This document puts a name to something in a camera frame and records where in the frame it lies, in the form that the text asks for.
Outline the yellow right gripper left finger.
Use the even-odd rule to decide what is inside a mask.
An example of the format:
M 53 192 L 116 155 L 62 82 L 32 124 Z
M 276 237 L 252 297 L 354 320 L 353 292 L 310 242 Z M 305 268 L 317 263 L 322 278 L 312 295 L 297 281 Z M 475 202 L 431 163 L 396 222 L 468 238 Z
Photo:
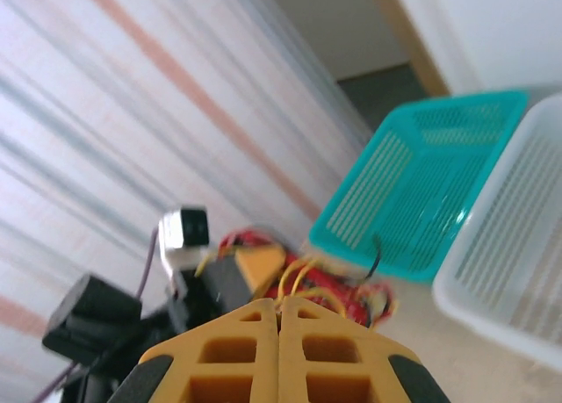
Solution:
M 147 350 L 111 402 L 276 402 L 277 314 L 258 299 Z

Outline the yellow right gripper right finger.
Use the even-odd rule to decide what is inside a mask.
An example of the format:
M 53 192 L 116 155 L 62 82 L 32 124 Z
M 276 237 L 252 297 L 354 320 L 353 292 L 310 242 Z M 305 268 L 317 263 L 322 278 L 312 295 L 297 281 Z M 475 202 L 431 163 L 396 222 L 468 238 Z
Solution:
M 323 306 L 286 298 L 279 332 L 281 402 L 448 402 L 409 348 Z

